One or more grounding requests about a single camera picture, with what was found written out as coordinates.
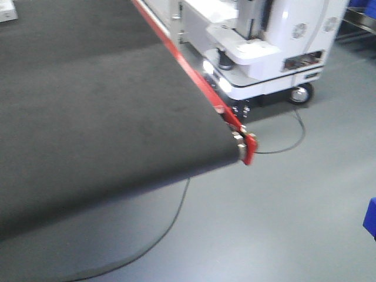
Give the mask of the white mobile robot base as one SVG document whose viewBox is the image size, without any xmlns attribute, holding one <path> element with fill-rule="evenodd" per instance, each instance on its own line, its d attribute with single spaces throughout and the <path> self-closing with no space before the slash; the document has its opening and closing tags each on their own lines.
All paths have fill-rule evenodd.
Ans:
<svg viewBox="0 0 376 282">
<path fill-rule="evenodd" d="M 231 100 L 286 90 L 288 101 L 308 103 L 347 1 L 238 1 L 237 16 L 207 27 L 214 47 L 203 70 Z"/>
</svg>

